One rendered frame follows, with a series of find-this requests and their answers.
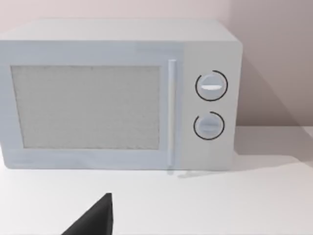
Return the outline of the small pale microwave knob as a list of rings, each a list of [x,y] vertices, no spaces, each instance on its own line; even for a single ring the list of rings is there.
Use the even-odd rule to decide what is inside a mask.
[[[219,138],[224,132],[225,121],[220,114],[211,111],[196,117],[193,130],[200,139],[212,141]]]

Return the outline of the pale microwave door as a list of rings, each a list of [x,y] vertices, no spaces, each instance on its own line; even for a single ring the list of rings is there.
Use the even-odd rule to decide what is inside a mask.
[[[177,61],[174,167],[181,139],[181,43],[0,41],[0,145],[5,165],[170,169],[170,59]]]

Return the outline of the large pale microwave knob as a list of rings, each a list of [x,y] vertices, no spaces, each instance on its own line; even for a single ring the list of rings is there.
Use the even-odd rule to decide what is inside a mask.
[[[195,91],[204,101],[217,101],[226,94],[228,90],[228,79],[218,71],[200,75],[195,82]]]

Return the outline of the pale microwave oven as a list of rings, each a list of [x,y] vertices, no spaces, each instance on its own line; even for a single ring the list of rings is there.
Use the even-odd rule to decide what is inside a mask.
[[[181,139],[175,165],[167,170],[227,170],[230,168],[243,57],[242,43],[211,19],[40,19],[5,33],[0,41],[146,41],[183,45]],[[228,90],[220,100],[202,100],[195,91],[200,75],[222,72]],[[197,116],[220,114],[222,135],[200,139],[193,130]]]

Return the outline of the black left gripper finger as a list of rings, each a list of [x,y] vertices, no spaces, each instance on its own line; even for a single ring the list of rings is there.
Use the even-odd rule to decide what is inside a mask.
[[[112,193],[106,193],[61,235],[112,235]]]

